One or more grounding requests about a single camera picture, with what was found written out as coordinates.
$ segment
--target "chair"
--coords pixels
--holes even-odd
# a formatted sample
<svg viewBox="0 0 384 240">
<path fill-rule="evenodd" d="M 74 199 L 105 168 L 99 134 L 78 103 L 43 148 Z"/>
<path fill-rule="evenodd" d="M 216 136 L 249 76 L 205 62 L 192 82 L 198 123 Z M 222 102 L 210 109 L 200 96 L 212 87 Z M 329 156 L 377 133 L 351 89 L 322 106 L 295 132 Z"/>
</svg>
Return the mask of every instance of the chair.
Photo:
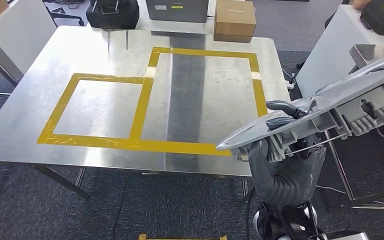
<svg viewBox="0 0 384 240">
<path fill-rule="evenodd" d="M 44 3 L 53 3 L 53 0 L 42 0 Z M 80 26 L 84 26 L 85 22 L 83 21 L 82 17 L 80 16 L 74 16 L 74 15 L 68 15 L 66 14 L 66 11 L 62 7 L 58 7 L 53 10 L 49 10 L 47 6 L 45 6 L 47 11 L 49 12 L 49 15 L 52 17 L 52 21 L 57 26 L 55 23 L 54 19 L 78 19 L 78 24 Z"/>
</svg>

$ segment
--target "black cable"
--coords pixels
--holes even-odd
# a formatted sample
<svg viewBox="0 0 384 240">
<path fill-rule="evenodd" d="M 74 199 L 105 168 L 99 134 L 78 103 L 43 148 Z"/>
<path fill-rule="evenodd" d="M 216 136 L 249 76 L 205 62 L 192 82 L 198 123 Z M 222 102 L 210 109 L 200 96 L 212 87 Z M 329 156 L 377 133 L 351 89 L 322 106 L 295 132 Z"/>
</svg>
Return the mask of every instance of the black cable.
<svg viewBox="0 0 384 240">
<path fill-rule="evenodd" d="M 252 187 L 251 194 L 248 197 L 248 202 L 246 203 L 246 212 L 245 212 L 245 234 L 246 240 L 250 240 L 250 208 L 251 208 L 251 200 L 256 192 L 256 187 Z"/>
<path fill-rule="evenodd" d="M 127 178 L 126 183 L 124 184 L 123 195 L 121 196 L 120 207 L 118 208 L 117 217 L 115 217 L 114 226 L 112 227 L 112 239 L 116 239 L 116 227 L 117 227 L 117 223 L 118 223 L 119 218 L 120 218 L 120 213 L 122 212 L 123 202 L 125 200 L 126 188 L 127 188 L 127 185 L 129 184 L 130 178 L 131 178 L 131 176 L 129 176 Z"/>
</svg>

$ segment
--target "white table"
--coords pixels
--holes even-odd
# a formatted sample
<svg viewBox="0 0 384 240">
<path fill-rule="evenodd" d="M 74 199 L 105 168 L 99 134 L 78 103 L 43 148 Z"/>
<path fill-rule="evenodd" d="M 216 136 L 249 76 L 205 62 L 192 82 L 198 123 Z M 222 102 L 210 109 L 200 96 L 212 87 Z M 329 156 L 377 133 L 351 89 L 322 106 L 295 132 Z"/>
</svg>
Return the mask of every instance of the white table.
<svg viewBox="0 0 384 240">
<path fill-rule="evenodd" d="M 360 22 L 361 11 L 340 5 L 296 76 L 304 98 L 345 77 L 355 66 L 349 54 L 356 44 L 384 44 L 384 36 L 367 30 Z"/>
</svg>

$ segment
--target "gray carpet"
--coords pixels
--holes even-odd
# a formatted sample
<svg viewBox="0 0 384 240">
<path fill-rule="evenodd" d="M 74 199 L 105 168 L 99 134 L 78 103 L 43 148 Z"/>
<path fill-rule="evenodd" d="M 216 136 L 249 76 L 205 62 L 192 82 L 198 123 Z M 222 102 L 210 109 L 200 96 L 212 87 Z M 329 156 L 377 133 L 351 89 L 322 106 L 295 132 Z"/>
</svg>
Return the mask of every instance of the gray carpet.
<svg viewBox="0 0 384 240">
<path fill-rule="evenodd" d="M 296 72 L 295 64 L 308 52 L 279 51 L 281 64 Z M 0 91 L 11 91 L 0 79 Z M 292 92 L 297 98 L 299 91 Z M 376 132 L 335 141 L 357 196 L 384 188 L 384 139 Z M 71 181 L 78 170 L 56 167 Z M 245 207 L 239 207 L 241 181 L 214 177 L 141 175 L 115 169 L 86 170 L 83 200 L 27 165 L 0 165 L 0 240 L 112 239 L 113 224 L 123 198 L 115 239 L 149 238 L 245 239 Z M 328 153 L 319 184 L 343 190 L 332 155 Z M 329 212 L 326 207 L 346 199 L 334 191 L 317 189 L 312 202 L 319 225 L 326 231 L 365 231 L 384 240 L 384 210 L 352 209 Z M 251 212 L 255 212 L 255 201 Z M 251 239 L 257 240 L 254 231 Z"/>
</svg>

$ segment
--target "yellow tape on floor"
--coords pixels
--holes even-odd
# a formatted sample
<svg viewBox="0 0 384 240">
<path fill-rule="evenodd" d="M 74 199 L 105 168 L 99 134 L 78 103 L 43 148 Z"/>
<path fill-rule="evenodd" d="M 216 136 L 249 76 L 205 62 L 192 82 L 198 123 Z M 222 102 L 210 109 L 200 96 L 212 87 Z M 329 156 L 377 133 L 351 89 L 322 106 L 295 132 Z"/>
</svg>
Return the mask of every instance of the yellow tape on floor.
<svg viewBox="0 0 384 240">
<path fill-rule="evenodd" d="M 173 238 L 147 238 L 146 234 L 140 234 L 138 240 L 228 240 L 228 236 L 213 239 L 173 239 Z"/>
</svg>

